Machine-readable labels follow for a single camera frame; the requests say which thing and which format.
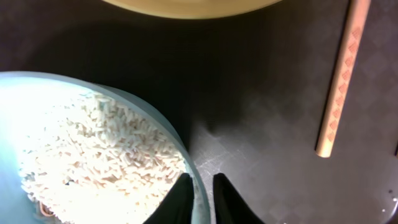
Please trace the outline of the dark brown serving tray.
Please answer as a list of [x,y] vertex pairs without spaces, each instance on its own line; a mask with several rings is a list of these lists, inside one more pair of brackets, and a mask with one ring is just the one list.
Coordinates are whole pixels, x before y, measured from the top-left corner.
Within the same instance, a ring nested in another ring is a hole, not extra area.
[[1,2],[1,70],[136,95],[208,195],[224,173],[265,223],[385,223],[397,198],[397,2],[373,1],[331,157],[315,146],[348,1],[176,20],[102,1]]

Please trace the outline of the light blue bowl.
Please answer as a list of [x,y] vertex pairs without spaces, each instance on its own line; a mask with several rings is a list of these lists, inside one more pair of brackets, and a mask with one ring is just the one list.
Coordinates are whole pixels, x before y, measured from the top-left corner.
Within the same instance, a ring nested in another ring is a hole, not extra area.
[[157,109],[136,95],[106,85],[42,72],[1,72],[1,223],[40,223],[34,204],[21,188],[17,145],[19,131],[36,124],[37,110],[82,91],[97,91],[123,102],[152,121],[173,141],[193,179],[192,223],[210,223],[210,206],[203,181],[175,128]]

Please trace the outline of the cooked rice pile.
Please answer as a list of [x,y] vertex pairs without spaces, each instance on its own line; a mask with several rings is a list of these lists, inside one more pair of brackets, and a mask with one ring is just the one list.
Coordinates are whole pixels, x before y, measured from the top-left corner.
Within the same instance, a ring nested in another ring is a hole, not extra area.
[[143,223],[186,171],[155,124],[101,93],[52,103],[39,118],[18,149],[19,175],[44,223]]

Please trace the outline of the yellow plate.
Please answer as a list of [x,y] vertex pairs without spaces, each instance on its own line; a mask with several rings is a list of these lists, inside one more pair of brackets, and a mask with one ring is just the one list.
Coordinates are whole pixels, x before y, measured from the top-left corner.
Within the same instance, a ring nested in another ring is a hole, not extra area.
[[280,0],[104,0],[114,6],[172,19],[214,19],[262,9]]

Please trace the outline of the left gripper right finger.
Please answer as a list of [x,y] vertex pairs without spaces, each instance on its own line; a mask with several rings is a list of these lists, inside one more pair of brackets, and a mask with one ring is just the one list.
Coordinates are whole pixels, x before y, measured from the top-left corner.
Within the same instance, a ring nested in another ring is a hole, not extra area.
[[217,224],[264,224],[223,173],[213,176],[213,201]]

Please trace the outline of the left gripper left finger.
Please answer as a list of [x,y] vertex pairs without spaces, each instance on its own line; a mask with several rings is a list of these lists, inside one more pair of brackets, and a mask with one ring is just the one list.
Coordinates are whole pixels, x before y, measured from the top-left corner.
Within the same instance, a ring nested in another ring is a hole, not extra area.
[[193,201],[193,180],[183,173],[144,224],[191,224]]

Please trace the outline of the left wooden chopstick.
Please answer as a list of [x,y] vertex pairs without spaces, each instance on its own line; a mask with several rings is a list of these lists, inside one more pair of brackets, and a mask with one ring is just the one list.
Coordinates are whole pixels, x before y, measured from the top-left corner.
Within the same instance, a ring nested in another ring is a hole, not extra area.
[[316,154],[322,158],[331,156],[370,5],[371,0],[352,0],[349,4],[315,149]]

